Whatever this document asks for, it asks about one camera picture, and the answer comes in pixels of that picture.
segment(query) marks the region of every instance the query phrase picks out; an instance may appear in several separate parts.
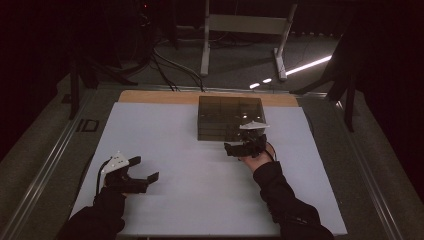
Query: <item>white table surface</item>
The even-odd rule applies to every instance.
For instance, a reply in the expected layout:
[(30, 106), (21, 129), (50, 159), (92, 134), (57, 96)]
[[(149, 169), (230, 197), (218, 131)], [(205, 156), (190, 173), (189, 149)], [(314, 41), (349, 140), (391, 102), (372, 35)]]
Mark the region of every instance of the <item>white table surface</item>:
[[(197, 140), (197, 105), (115, 103), (72, 215), (91, 206), (101, 164), (117, 151), (142, 162), (132, 178), (159, 171), (146, 194), (126, 200), (120, 234), (137, 236), (278, 236), (252, 173), (222, 142)], [(346, 234), (337, 202), (302, 108), (264, 107), (265, 133), (302, 201), (315, 206), (333, 234)]]

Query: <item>dark background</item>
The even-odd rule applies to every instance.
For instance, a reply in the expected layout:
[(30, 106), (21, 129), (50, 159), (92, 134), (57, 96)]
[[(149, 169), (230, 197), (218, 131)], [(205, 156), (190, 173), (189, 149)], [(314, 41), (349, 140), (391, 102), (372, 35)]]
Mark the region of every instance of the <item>dark background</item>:
[[(273, 4), (282, 4), (282, 8), (287, 9), (282, 1), (261, 8), (257, 7), (257, 1), (245, 1), (237, 8), (240, 15), (278, 17), (284, 12), (276, 12)], [(175, 6), (172, 12), (164, 8), (156, 10), (158, 22), (166, 19), (162, 26), (167, 26), (165, 32), (169, 34), (168, 37), (172, 38), (172, 34), (175, 34), (169, 25), (175, 24), (173, 21), (194, 27), (202, 25), (203, 1), (161, 2), (165, 5), (175, 4), (172, 5)], [(211, 12), (232, 14), (235, 11), (236, 1), (213, 2)], [(357, 89), (364, 92), (369, 108), (421, 199), (424, 199), (424, 164), (421, 156), (424, 147), (422, 4), (419, 1), (369, 1), (358, 7), (354, 4), (358, 1), (336, 2), (338, 4), (333, 1), (331, 4), (299, 5), (292, 34), (341, 37), (346, 33), (346, 37), (341, 37), (334, 55), (339, 56), (339, 64), (356, 64), (353, 74), (358, 79)], [(120, 23), (118, 20), (111, 21), (114, 14), (106, 14), (105, 9), (100, 7), (102, 4), (115, 3), (106, 0), (60, 3), (21, 0), (2, 3), (0, 159), (56, 95), (56, 84), (69, 72), (70, 46), (85, 43), (87, 47), (97, 43), (94, 45), (98, 48), (92, 49), (90, 54), (105, 60), (105, 64), (119, 64), (121, 58), (128, 57), (125, 49), (119, 48), (119, 43), (131, 41), (131, 36), (134, 37), (131, 31), (138, 22), (134, 26), (129, 24), (133, 27), (129, 27), (128, 31), (117, 34), (111, 29)], [(124, 20), (120, 18), (124, 22), (134, 19), (128, 8), (119, 14), (121, 17), (128, 15)], [(360, 64), (352, 61), (352, 52), (361, 59)]]

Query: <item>metal rail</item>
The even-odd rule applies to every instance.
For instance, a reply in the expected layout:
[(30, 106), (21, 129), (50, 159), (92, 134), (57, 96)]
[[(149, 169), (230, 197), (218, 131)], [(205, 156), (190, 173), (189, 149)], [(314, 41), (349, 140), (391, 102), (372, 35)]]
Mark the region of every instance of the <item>metal rail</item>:
[(353, 154), (355, 155), (359, 165), (361, 177), (364, 180), (365, 186), (367, 187), (368, 193), (374, 203), (374, 207), (377, 210), (378, 216), (380, 217), (387, 236), (390, 240), (403, 240), (404, 238), (402, 233), (400, 232), (399, 227), (397, 226), (396, 221), (392, 216), (386, 199), (374, 178), (370, 166), (368, 165), (368, 161), (364, 153), (361, 151), (360, 145), (358, 144), (355, 136), (349, 132), (344, 124), (343, 107), (341, 103), (337, 102), (336, 104), (333, 104), (333, 109), (336, 113), (337, 120), (340, 123), (340, 128), (343, 130), (346, 140), (352, 147)]
[(43, 166), (29, 185), (26, 193), (24, 194), (24, 197), (22, 198), (12, 217), (9, 219), (5, 229), (1, 233), (1, 240), (16, 239), (21, 233), (29, 215), (31, 214), (35, 204), (43, 193), (43, 190), (49, 181), (50, 176), (54, 172), (60, 158), (62, 157), (63, 152), (66, 149), (66, 146), (73, 136), (75, 129), (78, 126), (78, 122), (81, 119), (82, 112), (85, 106), (87, 106), (87, 104), (92, 99), (94, 92), (95, 91), (91, 89), (86, 90), (86, 93), (81, 100), (80, 111), (72, 121), (69, 121), (66, 124), (65, 129), (62, 131), (56, 144), (50, 151), (49, 156), (46, 158)]

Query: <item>black device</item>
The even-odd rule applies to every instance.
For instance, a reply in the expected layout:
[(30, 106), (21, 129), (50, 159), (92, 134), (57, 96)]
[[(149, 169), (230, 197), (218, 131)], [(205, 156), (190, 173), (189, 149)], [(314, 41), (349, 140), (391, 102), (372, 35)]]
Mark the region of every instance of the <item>black device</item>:
[[(97, 178), (96, 195), (99, 193), (100, 173), (110, 160), (103, 163), (99, 170)], [(127, 166), (111, 171), (105, 176), (105, 186), (113, 191), (120, 193), (145, 193), (150, 184), (159, 179), (159, 172), (156, 172), (147, 177), (147, 179), (134, 179), (128, 175), (128, 169), (141, 162), (141, 157), (137, 156), (128, 160)]]
[(252, 156), (253, 158), (259, 156), (263, 151), (266, 150), (267, 139), (265, 134), (261, 134), (258, 129), (243, 130), (240, 133), (242, 139), (242, 145), (230, 145), (224, 143), (224, 148), (227, 151), (228, 156), (233, 157), (247, 157)]

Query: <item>table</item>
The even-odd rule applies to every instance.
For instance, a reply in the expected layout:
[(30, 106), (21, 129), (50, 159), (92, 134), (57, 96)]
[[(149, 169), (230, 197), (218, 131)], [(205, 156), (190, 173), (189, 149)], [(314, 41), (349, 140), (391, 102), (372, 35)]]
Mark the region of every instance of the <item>table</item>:
[(127, 198), (121, 234), (278, 236), (279, 227), (260, 199), (250, 170), (226, 156), (222, 142), (197, 141), (200, 95), (260, 96), (272, 129), (266, 130), (268, 139), (297, 197), (318, 209), (333, 234), (346, 234), (303, 110), (291, 95), (124, 91), (112, 109), (72, 214), (92, 204), (100, 165), (121, 151), (127, 158), (142, 156), (142, 163), (129, 169), (131, 177), (160, 172), (146, 194)]
[(287, 80), (282, 54), (291, 25), (293, 23), (294, 13), (296, 12), (297, 8), (296, 3), (291, 5), (289, 14), (286, 18), (210, 14), (209, 0), (206, 0), (205, 6), (205, 38), (203, 45), (202, 65), (200, 69), (200, 74), (202, 76), (208, 75), (210, 55), (209, 31), (215, 30), (226, 32), (248, 32), (281, 35), (280, 45), (278, 48), (274, 49), (274, 58), (279, 79), (281, 81)]

